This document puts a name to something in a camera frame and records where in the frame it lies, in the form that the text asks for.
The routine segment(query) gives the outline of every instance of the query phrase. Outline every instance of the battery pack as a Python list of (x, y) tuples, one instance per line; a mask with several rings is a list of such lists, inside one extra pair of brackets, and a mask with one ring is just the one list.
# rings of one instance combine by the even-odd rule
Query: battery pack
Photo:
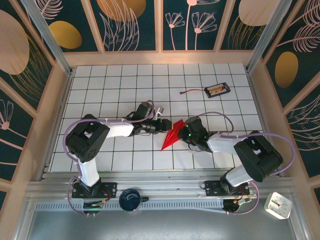
[(208, 86), (204, 89), (206, 95), (208, 98), (213, 98), (222, 94), (227, 94), (230, 93), (230, 88), (229, 86), (224, 82), (224, 83), (219, 83), (217, 85), (213, 86)]

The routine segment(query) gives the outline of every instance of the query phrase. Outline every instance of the clock face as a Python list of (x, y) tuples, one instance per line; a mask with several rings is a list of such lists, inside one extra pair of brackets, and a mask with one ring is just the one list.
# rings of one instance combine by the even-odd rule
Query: clock face
[(265, 210), (279, 219), (290, 216), (292, 202), (277, 192), (270, 193), (264, 206)]

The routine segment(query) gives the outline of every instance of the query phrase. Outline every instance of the red plastic piece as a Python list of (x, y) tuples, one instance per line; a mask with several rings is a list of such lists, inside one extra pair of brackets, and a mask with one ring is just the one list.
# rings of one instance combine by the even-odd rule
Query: red plastic piece
[(166, 134), (161, 151), (171, 146), (172, 144), (174, 144), (179, 140), (178, 138), (179, 130), (185, 126), (186, 126), (186, 123), (182, 119), (173, 124), (173, 128), (169, 130), (168, 133)]

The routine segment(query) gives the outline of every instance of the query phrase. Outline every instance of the white grid floor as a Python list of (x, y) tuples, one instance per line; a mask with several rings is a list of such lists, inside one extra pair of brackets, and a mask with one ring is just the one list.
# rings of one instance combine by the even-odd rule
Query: white grid floor
[[(208, 98), (203, 89), (227, 83), (230, 93)], [(220, 112), (234, 124), (234, 135), (261, 131), (262, 127), (242, 64), (146, 64), (78, 66), (69, 93), (49, 172), (76, 172), (62, 148), (66, 128), (86, 114), (121, 118), (138, 105), (153, 100), (163, 107), (162, 118), (173, 123), (204, 112)], [(229, 130), (230, 124), (214, 114), (201, 116), (209, 131)], [(238, 166), (238, 156), (228, 153), (190, 152), (182, 141), (160, 151), (166, 133), (107, 138), (96, 157), (99, 172), (228, 169)]]

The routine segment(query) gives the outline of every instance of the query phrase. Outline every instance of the dark blue mug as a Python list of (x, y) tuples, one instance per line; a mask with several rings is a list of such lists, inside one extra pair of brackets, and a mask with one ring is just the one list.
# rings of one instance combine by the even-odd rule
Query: dark blue mug
[(140, 193), (133, 188), (124, 190), (119, 197), (120, 207), (127, 212), (136, 210), (140, 203), (147, 201), (149, 201), (148, 197), (141, 197)]

